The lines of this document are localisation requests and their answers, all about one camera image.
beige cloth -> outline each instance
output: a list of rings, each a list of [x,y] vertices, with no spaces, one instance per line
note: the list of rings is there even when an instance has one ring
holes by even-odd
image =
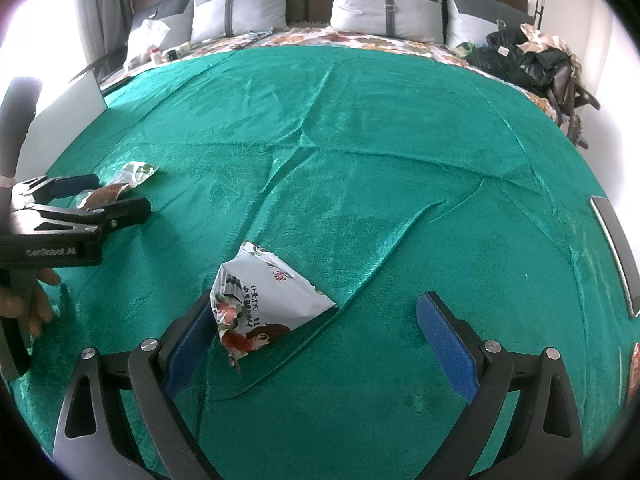
[[[558,50],[562,50],[567,56],[569,56],[569,61],[571,62],[571,66],[574,67],[574,77],[575,82],[581,88],[584,88],[582,84],[581,76],[582,76],[582,64],[580,63],[580,59],[576,56],[569,46],[560,38],[560,36],[550,36],[537,30],[533,25],[529,25],[529,23],[523,23],[520,25],[521,30],[524,32],[524,35],[527,37],[529,41],[518,45],[518,48],[523,52],[544,52],[549,47],[557,48]]]

gray curtain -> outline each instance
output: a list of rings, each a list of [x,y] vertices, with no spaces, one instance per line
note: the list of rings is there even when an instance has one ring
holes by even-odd
[[[75,0],[87,63],[98,60],[98,81],[122,66],[133,12],[131,0]]]

floral bedsheet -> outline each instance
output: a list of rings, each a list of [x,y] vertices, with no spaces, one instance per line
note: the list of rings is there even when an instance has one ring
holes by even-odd
[[[380,50],[382,52],[390,52],[392,54],[402,54],[404,56],[428,57],[439,63],[448,65],[456,65],[466,70],[477,72],[489,79],[494,79],[501,84],[505,84],[515,88],[518,92],[523,93],[538,108],[540,108],[554,122],[557,119],[556,111],[545,98],[539,97],[531,92],[520,88],[512,83],[508,83],[497,77],[489,75],[479,70],[450,53],[448,50],[433,46],[427,43],[419,43],[409,40],[394,40],[391,38],[383,38],[372,34],[357,34],[352,32],[337,32],[331,27],[327,28],[290,28],[282,32],[250,32],[242,36],[234,36],[232,38],[223,38],[222,40],[212,41],[206,44],[196,45],[188,56],[182,59],[172,61],[173,63],[182,62],[187,59],[196,57],[209,56],[210,54],[218,54],[220,52],[231,52],[234,50],[242,50],[244,48],[261,48],[265,46],[284,46],[284,45],[326,45],[341,46],[347,48],[363,48],[367,50]],[[146,72],[156,68],[158,65],[147,63],[146,65],[137,67],[126,73],[119,70],[100,83],[102,90],[116,84],[127,76],[135,76],[139,73]]]

green cloth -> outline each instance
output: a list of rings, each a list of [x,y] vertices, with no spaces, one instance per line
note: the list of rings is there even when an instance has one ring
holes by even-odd
[[[49,174],[157,164],[133,192],[154,212],[47,289],[60,318],[13,384],[47,449],[79,351],[161,335],[244,239],[339,309],[243,358],[241,376],[212,345],[177,397],[225,480],[414,478],[465,405],[416,323],[425,290],[481,338],[558,348],[587,450],[612,422],[639,325],[590,208],[603,191],[520,92],[430,59],[284,46],[145,72],[108,101]]]

human hand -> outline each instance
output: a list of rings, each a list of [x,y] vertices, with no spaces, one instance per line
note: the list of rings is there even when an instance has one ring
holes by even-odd
[[[60,276],[53,269],[40,269],[37,279],[47,285],[59,285]],[[48,323],[53,319],[53,312],[49,306],[49,298],[40,282],[36,281],[31,293],[31,301],[28,311],[22,298],[16,296],[11,290],[0,286],[0,316],[22,317],[29,316],[29,333],[34,337],[42,335],[42,323]]]

